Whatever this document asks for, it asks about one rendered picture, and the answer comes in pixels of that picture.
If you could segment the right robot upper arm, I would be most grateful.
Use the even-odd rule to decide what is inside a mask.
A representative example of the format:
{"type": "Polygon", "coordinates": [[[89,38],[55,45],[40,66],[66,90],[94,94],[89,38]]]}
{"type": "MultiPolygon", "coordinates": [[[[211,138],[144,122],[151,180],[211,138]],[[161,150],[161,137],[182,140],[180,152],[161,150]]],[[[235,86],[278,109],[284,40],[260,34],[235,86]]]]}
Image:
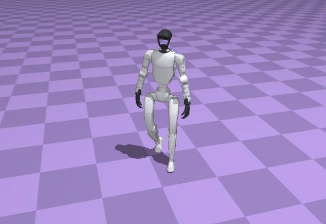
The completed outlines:
{"type": "Polygon", "coordinates": [[[149,64],[150,64],[150,59],[151,59],[151,55],[153,53],[154,50],[148,50],[145,52],[144,54],[144,58],[143,58],[143,63],[142,63],[142,69],[140,71],[140,76],[142,77],[147,77],[148,75],[148,67],[149,67],[149,64]]]}

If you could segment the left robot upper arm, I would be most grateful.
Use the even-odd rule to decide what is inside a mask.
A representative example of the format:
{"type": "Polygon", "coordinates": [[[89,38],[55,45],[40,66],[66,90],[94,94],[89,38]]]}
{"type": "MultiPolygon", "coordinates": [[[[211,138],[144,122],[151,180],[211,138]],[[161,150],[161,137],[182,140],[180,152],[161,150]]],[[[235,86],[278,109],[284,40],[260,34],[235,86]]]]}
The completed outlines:
{"type": "Polygon", "coordinates": [[[180,74],[179,82],[180,84],[187,83],[186,78],[186,67],[185,67],[185,57],[182,54],[174,54],[175,62],[178,64],[178,71],[180,74]]]}

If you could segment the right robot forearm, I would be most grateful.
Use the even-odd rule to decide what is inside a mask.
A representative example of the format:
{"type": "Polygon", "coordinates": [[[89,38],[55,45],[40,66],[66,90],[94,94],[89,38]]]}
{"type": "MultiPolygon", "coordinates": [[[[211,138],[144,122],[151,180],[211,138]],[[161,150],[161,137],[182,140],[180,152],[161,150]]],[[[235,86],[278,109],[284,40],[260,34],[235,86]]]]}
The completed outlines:
{"type": "Polygon", "coordinates": [[[137,93],[138,93],[138,89],[141,89],[141,92],[142,92],[142,87],[143,87],[143,84],[144,84],[144,80],[145,80],[145,77],[140,76],[140,72],[139,72],[138,81],[137,81],[137,87],[135,89],[135,91],[137,93]]]}

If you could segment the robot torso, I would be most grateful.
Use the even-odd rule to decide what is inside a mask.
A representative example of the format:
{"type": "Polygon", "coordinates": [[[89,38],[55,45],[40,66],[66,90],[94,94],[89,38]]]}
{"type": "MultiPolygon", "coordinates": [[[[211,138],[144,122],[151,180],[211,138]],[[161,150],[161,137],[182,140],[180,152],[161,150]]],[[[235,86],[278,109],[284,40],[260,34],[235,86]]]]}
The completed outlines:
{"type": "Polygon", "coordinates": [[[151,55],[152,75],[158,84],[155,90],[155,101],[169,102],[170,89],[168,84],[172,81],[175,75],[176,62],[174,58],[175,51],[168,53],[159,52],[160,49],[155,49],[151,55]]]}

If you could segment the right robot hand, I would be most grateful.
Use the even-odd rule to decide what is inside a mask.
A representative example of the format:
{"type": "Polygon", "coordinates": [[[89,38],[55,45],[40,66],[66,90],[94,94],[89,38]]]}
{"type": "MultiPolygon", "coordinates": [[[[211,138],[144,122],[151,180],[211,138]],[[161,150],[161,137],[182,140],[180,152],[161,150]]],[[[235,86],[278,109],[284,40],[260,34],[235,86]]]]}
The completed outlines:
{"type": "Polygon", "coordinates": [[[140,102],[140,95],[141,95],[141,89],[138,89],[138,93],[136,92],[136,97],[135,97],[135,100],[136,100],[136,104],[139,108],[142,108],[142,104],[140,102]],[[141,106],[140,106],[141,105],[141,106]]]}

